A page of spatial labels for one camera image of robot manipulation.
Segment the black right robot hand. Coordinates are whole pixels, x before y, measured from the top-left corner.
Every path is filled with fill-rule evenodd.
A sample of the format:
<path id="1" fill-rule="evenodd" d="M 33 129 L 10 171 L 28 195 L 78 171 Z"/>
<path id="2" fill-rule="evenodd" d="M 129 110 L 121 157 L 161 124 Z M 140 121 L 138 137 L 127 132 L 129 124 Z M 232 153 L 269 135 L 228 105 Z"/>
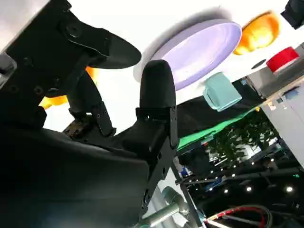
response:
<path id="1" fill-rule="evenodd" d="M 0 225 L 130 228 L 179 144 L 165 60 L 144 67 L 136 122 L 116 133 L 88 67 L 141 60 L 121 37 L 80 21 L 66 0 L 0 3 Z"/>

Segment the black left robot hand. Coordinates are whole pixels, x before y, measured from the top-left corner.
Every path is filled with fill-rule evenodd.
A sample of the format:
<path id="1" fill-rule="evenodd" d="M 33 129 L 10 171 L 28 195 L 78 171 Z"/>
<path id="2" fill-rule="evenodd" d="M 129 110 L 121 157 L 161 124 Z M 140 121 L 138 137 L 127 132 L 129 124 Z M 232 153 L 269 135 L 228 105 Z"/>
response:
<path id="1" fill-rule="evenodd" d="M 289 0 L 281 16 L 294 28 L 304 25 L 304 0 Z"/>

